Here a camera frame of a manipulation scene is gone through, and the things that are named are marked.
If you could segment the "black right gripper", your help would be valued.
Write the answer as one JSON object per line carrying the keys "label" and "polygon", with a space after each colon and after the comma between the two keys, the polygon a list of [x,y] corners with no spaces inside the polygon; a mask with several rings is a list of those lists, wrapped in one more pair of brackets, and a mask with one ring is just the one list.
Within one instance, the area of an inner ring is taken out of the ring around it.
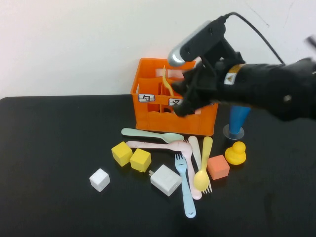
{"label": "black right gripper", "polygon": [[176,115],[185,117],[211,103],[221,102],[225,72],[223,60],[213,66],[200,61],[194,69],[183,72],[184,79],[171,84],[176,93],[186,95],[176,106]]}

